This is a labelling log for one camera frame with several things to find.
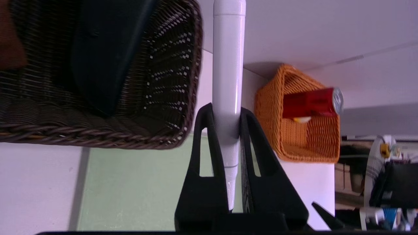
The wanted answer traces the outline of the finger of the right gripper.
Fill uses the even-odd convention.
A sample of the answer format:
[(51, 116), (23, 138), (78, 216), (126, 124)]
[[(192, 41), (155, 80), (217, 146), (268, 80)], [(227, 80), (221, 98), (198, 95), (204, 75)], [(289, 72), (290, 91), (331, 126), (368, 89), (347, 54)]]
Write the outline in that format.
[(326, 223), (326, 225), (330, 228), (331, 231), (342, 230), (345, 228), (345, 224), (342, 221), (330, 214), (321, 205), (317, 204), (316, 202), (312, 202), (312, 207), (315, 208), (319, 216), (322, 218), (322, 220)]

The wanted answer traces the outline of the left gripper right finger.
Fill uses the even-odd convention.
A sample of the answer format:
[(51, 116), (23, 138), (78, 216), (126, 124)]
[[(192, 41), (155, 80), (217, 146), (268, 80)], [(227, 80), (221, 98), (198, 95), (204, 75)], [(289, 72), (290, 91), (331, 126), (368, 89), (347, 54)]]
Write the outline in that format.
[(309, 212), (282, 168), (255, 115), (239, 123), (244, 225), (250, 231), (302, 231)]

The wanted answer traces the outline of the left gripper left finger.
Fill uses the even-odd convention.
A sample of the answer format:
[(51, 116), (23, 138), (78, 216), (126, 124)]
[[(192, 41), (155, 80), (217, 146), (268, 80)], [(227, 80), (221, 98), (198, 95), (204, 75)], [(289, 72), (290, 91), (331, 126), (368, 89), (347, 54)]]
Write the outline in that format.
[[(201, 134), (207, 129), (212, 177), (200, 175)], [(213, 105), (204, 105), (197, 113), (192, 152), (176, 211), (176, 231), (213, 231), (217, 219), (229, 214), (226, 176), (221, 148), (215, 130)]]

